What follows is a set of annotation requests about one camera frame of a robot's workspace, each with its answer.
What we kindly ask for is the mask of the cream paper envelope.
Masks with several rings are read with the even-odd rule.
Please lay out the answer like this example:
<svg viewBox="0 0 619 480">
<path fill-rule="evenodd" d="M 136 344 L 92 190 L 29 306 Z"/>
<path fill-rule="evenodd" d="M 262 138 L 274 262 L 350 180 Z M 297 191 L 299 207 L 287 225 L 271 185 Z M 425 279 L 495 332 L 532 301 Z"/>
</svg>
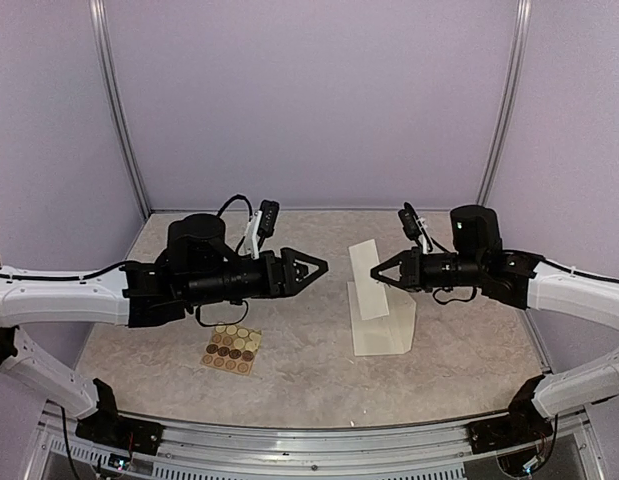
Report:
<svg viewBox="0 0 619 480">
<path fill-rule="evenodd" d="M 406 292 L 386 287 L 387 316 L 363 320 L 354 282 L 347 283 L 353 354 L 356 357 L 402 355 L 411 351 L 417 303 Z"/>
</svg>

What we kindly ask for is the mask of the round seal sticker sheet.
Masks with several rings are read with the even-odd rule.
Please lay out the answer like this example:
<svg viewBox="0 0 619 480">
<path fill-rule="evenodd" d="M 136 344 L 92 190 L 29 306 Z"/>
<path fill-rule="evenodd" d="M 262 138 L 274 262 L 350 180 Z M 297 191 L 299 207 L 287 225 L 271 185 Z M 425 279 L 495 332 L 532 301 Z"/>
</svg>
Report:
<svg viewBox="0 0 619 480">
<path fill-rule="evenodd" d="M 214 326 L 203 351 L 201 364 L 216 370 L 249 376 L 261 342 L 261 330 L 239 325 Z"/>
</svg>

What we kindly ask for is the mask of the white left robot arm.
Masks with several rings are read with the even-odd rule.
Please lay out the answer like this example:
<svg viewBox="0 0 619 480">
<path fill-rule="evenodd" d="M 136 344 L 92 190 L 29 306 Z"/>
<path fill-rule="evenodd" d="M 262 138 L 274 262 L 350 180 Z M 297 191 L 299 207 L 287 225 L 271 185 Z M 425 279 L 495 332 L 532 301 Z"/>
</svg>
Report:
<svg viewBox="0 0 619 480">
<path fill-rule="evenodd" d="M 27 273 L 0 263 L 0 373 L 44 394 L 107 444 L 122 443 L 129 424 L 112 389 L 41 349 L 24 325 L 153 328 L 198 315 L 204 305 L 293 297 L 326 274 L 328 264 L 291 248 L 260 250 L 275 221 L 263 211 L 251 217 L 245 254 L 226 244 L 220 216 L 200 213 L 171 223 L 165 249 L 149 263 L 123 261 L 93 273 Z"/>
</svg>

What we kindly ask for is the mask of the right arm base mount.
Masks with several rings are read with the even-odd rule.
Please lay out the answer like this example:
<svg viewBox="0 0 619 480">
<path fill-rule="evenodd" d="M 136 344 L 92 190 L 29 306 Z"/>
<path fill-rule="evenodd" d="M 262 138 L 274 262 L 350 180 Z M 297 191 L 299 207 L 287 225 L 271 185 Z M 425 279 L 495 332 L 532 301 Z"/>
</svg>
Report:
<svg viewBox="0 0 619 480">
<path fill-rule="evenodd" d="M 503 450 L 553 435 L 554 418 L 539 413 L 532 403 L 535 388 L 544 378 L 539 375 L 527 380 L 513 396 L 505 415 L 467 425 L 473 454 Z"/>
</svg>

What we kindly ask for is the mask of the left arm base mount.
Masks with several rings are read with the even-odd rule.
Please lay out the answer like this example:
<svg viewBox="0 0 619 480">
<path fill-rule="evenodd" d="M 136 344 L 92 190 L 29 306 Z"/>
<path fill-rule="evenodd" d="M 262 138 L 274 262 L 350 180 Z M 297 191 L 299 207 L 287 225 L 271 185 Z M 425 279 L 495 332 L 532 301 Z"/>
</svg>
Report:
<svg viewBox="0 0 619 480">
<path fill-rule="evenodd" d="M 157 422 L 122 415 L 117 408 L 112 388 L 94 379 L 98 400 L 96 411 L 77 421 L 78 438 L 108 447 L 156 456 L 164 427 Z"/>
</svg>

